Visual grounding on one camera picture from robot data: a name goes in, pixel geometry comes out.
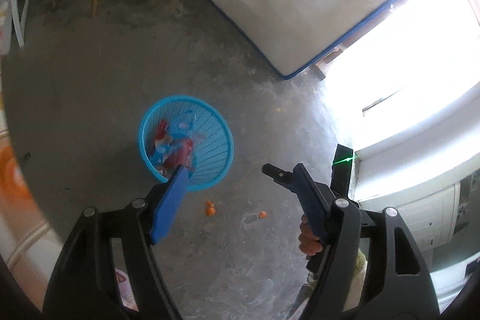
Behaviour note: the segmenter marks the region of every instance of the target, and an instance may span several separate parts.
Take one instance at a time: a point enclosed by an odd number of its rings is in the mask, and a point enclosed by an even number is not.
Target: bolt head
[[[339,208],[346,208],[349,205],[349,200],[345,198],[337,198],[335,200],[335,205]]]
[[[398,214],[397,209],[395,208],[386,208],[385,213],[388,214],[390,217],[395,217]]]
[[[140,209],[140,208],[143,208],[145,206],[145,200],[143,198],[137,198],[136,200],[134,200],[131,205],[135,208],[135,209]]]
[[[93,215],[95,214],[95,208],[93,206],[89,207],[89,208],[86,208],[84,211],[83,211],[83,215],[85,217],[92,217]]]

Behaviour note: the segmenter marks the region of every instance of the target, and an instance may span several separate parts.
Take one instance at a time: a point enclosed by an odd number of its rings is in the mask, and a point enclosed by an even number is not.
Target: hand
[[[300,240],[299,248],[301,252],[305,255],[313,256],[323,250],[322,245],[317,241],[318,238],[311,231],[305,215],[301,217],[300,231],[301,235],[298,239]]]

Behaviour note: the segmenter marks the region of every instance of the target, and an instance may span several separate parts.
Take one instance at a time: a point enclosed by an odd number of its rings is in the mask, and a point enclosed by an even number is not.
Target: gray floor
[[[187,194],[155,256],[185,319],[284,318],[306,275],[302,210],[260,169],[304,162],[329,183],[349,138],[318,74],[281,80],[207,0],[99,0],[95,19],[88,3],[53,12],[32,0],[26,47],[2,66],[13,146],[40,207],[65,238],[85,207],[144,196],[155,180],[136,144],[143,114],[167,95],[199,97],[228,122],[234,162],[219,185]]]

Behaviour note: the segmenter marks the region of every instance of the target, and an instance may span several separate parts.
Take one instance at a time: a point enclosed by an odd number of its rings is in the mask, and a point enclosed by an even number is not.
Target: white cabinet
[[[388,204],[397,208],[410,229],[420,251],[427,251],[448,243],[453,236],[457,221],[460,183],[420,199],[406,199],[404,204]],[[361,202],[363,209],[369,208],[369,201]]]

